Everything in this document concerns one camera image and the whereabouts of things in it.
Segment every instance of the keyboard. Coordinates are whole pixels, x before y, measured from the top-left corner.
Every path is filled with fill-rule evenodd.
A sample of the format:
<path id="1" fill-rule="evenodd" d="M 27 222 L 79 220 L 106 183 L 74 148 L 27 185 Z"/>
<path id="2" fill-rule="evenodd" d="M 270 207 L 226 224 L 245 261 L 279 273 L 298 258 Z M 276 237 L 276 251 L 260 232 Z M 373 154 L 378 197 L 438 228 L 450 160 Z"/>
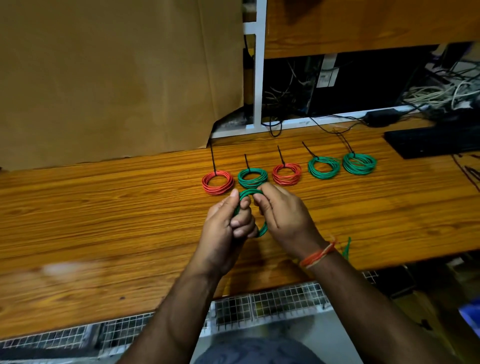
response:
<path id="1" fill-rule="evenodd" d="M 480 123 L 448 123 L 429 128 L 385 132 L 384 138 L 403 159 L 480 150 Z"/>

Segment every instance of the cardboard box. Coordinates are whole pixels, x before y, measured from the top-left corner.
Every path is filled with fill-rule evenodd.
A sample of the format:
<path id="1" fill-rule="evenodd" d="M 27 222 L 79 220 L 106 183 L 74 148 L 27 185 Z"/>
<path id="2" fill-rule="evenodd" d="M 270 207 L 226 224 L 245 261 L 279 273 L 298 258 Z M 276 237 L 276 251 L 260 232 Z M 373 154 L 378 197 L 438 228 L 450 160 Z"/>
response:
<path id="1" fill-rule="evenodd" d="M 241 2 L 0 2 L 0 166 L 204 147 L 243 105 Z"/>

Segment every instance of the wire coil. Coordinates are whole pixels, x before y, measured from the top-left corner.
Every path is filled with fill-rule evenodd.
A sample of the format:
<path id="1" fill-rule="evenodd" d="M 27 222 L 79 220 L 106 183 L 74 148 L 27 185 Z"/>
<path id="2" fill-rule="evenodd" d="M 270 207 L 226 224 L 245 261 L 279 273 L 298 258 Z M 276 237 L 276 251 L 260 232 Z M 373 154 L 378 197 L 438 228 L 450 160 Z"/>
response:
<path id="1" fill-rule="evenodd" d="M 343 168 L 359 176 L 372 173 L 376 165 L 377 160 L 368 154 L 348 153 L 343 157 Z"/>
<path id="2" fill-rule="evenodd" d="M 287 176 L 279 175 L 278 172 L 283 168 L 291 170 L 293 174 L 289 174 Z M 273 168 L 272 176 L 273 180 L 280 186 L 293 186 L 300 181 L 301 167 L 297 163 L 279 164 Z"/>
<path id="3" fill-rule="evenodd" d="M 240 192 L 240 201 L 245 197 L 250 194 L 264 194 L 262 191 L 257 190 L 256 188 L 249 188 L 245 191 Z M 237 215 L 240 212 L 240 204 L 237 206 L 235 209 L 234 215 Z M 265 235 L 265 233 L 268 230 L 267 222 L 265 221 L 264 225 L 258 229 L 258 235 L 256 236 L 257 238 L 260 238 L 261 236 Z"/>
<path id="4" fill-rule="evenodd" d="M 251 173 L 260 174 L 260 176 L 253 178 L 251 180 L 246 180 L 245 176 Z M 260 186 L 262 183 L 267 182 L 268 174 L 267 171 L 261 168 L 246 168 L 241 170 L 239 173 L 239 183 L 242 185 L 243 188 L 256 188 Z"/>
<path id="5" fill-rule="evenodd" d="M 227 179 L 227 182 L 225 182 L 221 186 L 209 186 L 208 183 L 215 176 L 223 176 Z M 214 171 L 212 173 L 205 175 L 202 178 L 202 187 L 204 188 L 205 192 L 207 192 L 208 194 L 211 194 L 212 196 L 218 196 L 218 195 L 224 194 L 225 192 L 229 191 L 234 184 L 235 184 L 235 181 L 233 180 L 233 176 L 230 173 L 225 172 L 224 170 Z"/>
<path id="6" fill-rule="evenodd" d="M 330 172 L 320 172 L 315 169 L 315 163 L 325 163 L 332 167 Z M 313 157 L 310 162 L 308 162 L 308 172 L 315 178 L 320 180 L 329 180 L 330 178 L 335 177 L 338 172 L 340 172 L 340 161 L 337 158 L 331 157 Z"/>

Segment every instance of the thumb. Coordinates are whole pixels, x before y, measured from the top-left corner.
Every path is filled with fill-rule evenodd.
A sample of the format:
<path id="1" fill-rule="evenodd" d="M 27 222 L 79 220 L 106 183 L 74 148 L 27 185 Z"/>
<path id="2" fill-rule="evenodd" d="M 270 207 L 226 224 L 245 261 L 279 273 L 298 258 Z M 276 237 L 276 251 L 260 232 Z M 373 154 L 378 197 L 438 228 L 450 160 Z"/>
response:
<path id="1" fill-rule="evenodd" d="M 230 196 L 225 199 L 223 205 L 218 209 L 215 215 L 219 216 L 222 220 L 228 220 L 228 223 L 230 224 L 230 219 L 233 217 L 233 213 L 239 205 L 239 202 L 239 191 L 234 188 L 230 193 Z"/>
<path id="2" fill-rule="evenodd" d="M 253 199 L 262 210 L 262 213 L 265 216 L 267 225 L 269 227 L 277 227 L 275 216 L 273 214 L 272 205 L 270 205 L 270 201 L 268 200 L 268 198 L 266 198 L 262 194 L 254 194 Z"/>

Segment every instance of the hand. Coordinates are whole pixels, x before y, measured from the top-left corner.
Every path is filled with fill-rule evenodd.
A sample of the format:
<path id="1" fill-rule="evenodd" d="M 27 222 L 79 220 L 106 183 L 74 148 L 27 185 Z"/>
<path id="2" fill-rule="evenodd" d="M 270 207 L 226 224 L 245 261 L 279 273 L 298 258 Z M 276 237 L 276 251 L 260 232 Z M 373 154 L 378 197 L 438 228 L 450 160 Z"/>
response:
<path id="1" fill-rule="evenodd" d="M 303 260 L 328 243 L 322 238 L 303 201 L 282 187 L 264 183 L 264 194 L 254 194 L 268 225 L 268 231 L 285 251 Z"/>
<path id="2" fill-rule="evenodd" d="M 235 188 L 229 197 L 208 210 L 197 250 L 192 258 L 196 268 L 219 277 L 227 274 L 237 261 L 247 238 L 258 235 L 255 217 L 250 209 L 250 197 L 240 202 L 240 212 L 233 216 L 239 204 Z"/>

